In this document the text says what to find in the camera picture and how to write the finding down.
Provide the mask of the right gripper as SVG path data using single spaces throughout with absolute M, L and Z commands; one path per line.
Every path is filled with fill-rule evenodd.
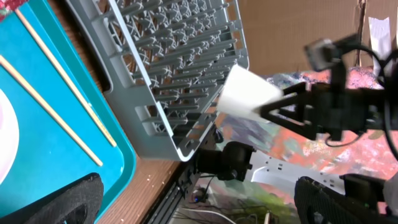
M 390 88 L 347 88 L 346 67 L 343 62 L 330 69 L 330 83 L 300 82 L 283 89 L 283 96 L 307 95 L 306 104 L 312 106 L 306 117 L 315 125 L 317 133 L 328 133 L 330 140 L 339 141 L 343 131 L 362 135 L 369 129 L 387 133 L 397 130 L 397 90 Z M 284 99 L 256 108 L 261 118 L 278 124 L 307 139 L 311 126 L 304 124 L 305 105 L 295 99 Z

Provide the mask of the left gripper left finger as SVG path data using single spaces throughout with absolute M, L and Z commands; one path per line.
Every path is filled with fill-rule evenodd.
M 1 223 L 94 223 L 103 201 L 104 185 L 92 172 L 1 218 Z

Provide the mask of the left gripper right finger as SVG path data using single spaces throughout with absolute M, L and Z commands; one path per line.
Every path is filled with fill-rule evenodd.
M 386 202 L 382 179 L 364 175 L 341 175 L 344 192 L 310 177 L 301 177 L 295 184 L 294 201 L 299 219 L 304 224 L 397 224 L 397 216 L 386 207 L 379 212 L 378 203 Z

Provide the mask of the white cup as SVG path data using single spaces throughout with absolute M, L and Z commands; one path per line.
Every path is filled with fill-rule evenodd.
M 260 107 L 283 97 L 283 91 L 249 70 L 233 65 L 219 95 L 216 109 L 219 112 L 267 123 L 260 115 Z

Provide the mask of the red snack wrapper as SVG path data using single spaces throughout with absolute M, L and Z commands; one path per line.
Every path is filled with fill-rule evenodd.
M 9 14 L 27 1 L 28 0 L 0 0 L 0 21 L 2 22 Z

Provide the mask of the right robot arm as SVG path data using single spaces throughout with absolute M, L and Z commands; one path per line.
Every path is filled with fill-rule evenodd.
M 361 136 L 369 129 L 387 133 L 397 129 L 397 95 L 388 89 L 345 87 L 337 69 L 331 83 L 307 89 L 298 83 L 281 90 L 239 65 L 232 66 L 218 100 L 220 112 L 254 121 L 270 121 L 307 139 L 327 134 L 339 141 L 343 131 Z M 310 177 L 345 195 L 353 184 L 345 177 L 306 169 L 273 158 L 240 142 L 229 142 L 222 151 L 200 149 L 198 171 L 220 180 L 258 182 L 280 187 L 291 194 L 301 177 Z

